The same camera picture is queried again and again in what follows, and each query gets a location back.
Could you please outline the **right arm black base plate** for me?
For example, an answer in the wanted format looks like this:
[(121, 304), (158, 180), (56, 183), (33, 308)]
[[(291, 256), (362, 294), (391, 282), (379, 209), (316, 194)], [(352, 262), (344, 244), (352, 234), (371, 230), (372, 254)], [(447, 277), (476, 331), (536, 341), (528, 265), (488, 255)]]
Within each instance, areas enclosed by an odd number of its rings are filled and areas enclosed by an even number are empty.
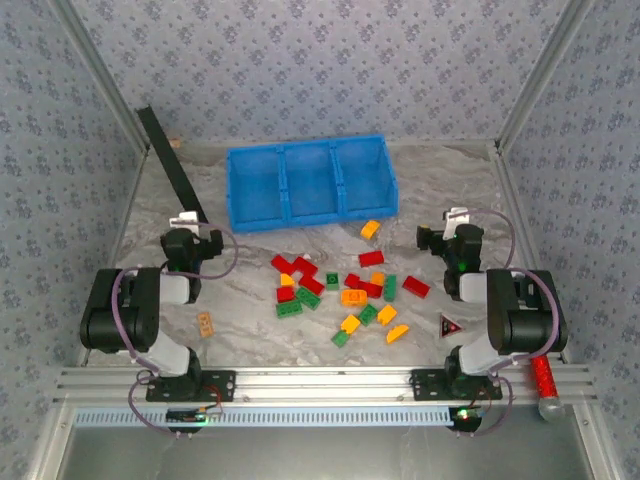
[(483, 376), (453, 377), (444, 369), (414, 369), (409, 377), (415, 401), (501, 400), (500, 386)]

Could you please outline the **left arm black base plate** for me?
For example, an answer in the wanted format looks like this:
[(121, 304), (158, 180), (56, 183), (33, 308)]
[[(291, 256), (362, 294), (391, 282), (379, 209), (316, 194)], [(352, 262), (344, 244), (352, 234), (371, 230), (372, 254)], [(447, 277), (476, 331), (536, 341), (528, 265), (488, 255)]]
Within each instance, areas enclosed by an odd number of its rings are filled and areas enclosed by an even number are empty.
[(149, 381), (145, 400), (165, 403), (217, 403), (234, 400), (236, 372), (204, 370), (199, 378), (157, 377)]

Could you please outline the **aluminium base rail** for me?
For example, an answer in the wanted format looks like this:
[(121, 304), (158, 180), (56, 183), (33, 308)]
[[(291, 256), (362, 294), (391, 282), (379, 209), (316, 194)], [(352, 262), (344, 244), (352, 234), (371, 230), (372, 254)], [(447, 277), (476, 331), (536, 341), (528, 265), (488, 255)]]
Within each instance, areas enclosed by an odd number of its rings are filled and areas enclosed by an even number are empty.
[[(410, 367), (235, 367), (235, 406), (372, 406), (415, 402)], [(122, 405), (136, 379), (130, 367), (68, 368), (62, 371), (53, 401), (83, 406)], [(485, 400), (504, 405), (501, 400)], [(424, 401), (466, 405), (468, 401)]]

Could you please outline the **grey metal sheet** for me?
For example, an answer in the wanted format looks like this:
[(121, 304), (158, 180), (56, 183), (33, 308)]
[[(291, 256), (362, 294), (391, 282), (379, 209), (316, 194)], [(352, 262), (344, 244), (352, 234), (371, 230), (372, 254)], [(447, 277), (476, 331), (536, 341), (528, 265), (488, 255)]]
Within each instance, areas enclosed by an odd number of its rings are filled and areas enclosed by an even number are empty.
[(570, 425), (510, 421), (458, 438), (445, 428), (230, 428), (172, 440), (82, 428), (59, 480), (594, 480)]

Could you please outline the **long black bar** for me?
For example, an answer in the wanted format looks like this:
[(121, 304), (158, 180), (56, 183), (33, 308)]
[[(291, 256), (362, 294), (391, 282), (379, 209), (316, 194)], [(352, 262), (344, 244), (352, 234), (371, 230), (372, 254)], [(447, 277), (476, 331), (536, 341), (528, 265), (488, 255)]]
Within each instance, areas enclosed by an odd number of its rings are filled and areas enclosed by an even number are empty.
[(152, 107), (148, 105), (137, 109), (136, 114), (181, 206), (185, 211), (195, 211), (198, 214), (198, 218), (204, 223), (207, 223), (208, 219), (193, 185), (186, 175)]

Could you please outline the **blue three-compartment plastic bin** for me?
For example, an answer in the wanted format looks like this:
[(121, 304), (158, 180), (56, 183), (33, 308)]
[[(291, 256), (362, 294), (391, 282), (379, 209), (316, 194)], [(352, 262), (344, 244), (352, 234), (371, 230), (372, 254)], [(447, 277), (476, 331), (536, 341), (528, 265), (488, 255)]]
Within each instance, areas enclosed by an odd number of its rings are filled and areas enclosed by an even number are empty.
[(236, 233), (377, 220), (399, 211), (381, 134), (231, 148), (226, 170)]

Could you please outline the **red glitter tube silver cap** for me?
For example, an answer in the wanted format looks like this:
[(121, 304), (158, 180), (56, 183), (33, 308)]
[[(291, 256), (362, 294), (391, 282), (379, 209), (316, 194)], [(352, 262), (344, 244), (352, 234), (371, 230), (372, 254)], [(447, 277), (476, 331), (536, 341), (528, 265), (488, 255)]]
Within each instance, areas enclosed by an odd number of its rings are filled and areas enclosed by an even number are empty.
[(559, 421), (565, 416), (565, 408), (559, 398), (551, 365), (546, 356), (531, 360), (532, 378), (538, 393), (538, 411), (547, 422)]

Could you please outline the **aluminium corner post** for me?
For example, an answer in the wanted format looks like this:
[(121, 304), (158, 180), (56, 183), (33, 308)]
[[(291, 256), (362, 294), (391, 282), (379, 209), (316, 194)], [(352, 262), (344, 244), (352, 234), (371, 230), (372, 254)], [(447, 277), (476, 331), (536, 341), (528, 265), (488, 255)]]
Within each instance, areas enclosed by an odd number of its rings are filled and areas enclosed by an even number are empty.
[(596, 0), (567, 0), (496, 139), (506, 156)]
[(138, 153), (148, 151), (144, 131), (134, 118), (109, 72), (88, 30), (70, 0), (47, 0), (52, 11), (87, 68), (94, 85), (106, 102), (125, 137)]

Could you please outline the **aluminium side rail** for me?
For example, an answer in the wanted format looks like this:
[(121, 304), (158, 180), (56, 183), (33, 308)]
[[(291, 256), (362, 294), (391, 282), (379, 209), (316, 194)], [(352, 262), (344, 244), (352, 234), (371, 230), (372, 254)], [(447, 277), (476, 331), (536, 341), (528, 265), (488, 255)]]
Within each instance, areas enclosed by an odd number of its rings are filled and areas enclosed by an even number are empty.
[(511, 249), (505, 267), (509, 272), (489, 282), (490, 290), (500, 294), (489, 302), (490, 338), (498, 342), (500, 354), (521, 362), (563, 351), (568, 327), (551, 273), (538, 268), (539, 254), (507, 162), (496, 154), (495, 164), (505, 196)]
[[(127, 184), (125, 195), (123, 197), (124, 203), (122, 207), (119, 210), (117, 210), (115, 215), (116, 232), (114, 234), (112, 241), (107, 245), (108, 249), (107, 249), (106, 259), (102, 260), (102, 262), (98, 265), (96, 272), (91, 274), (91, 277), (90, 277), (91, 283), (88, 285), (87, 300), (85, 303), (85, 307), (83, 307), (82, 314), (80, 316), (80, 321), (82, 320), (82, 317), (84, 315), (84, 310), (87, 308), (89, 304), (91, 290), (93, 288), (93, 284), (97, 276), (98, 270), (103, 268), (112, 268), (117, 263), (119, 251), (126, 233), (126, 228), (129, 222), (129, 218), (130, 218), (133, 204), (136, 198), (136, 194), (141, 182), (144, 166), (148, 157), (149, 157), (149, 152), (145, 151), (141, 153), (137, 159), (135, 171), (131, 177), (131, 180)], [(91, 350), (83, 346), (83, 344), (80, 342), (79, 332), (78, 332), (78, 341), (79, 341), (79, 350), (78, 350), (75, 366), (86, 367), (91, 354)]]

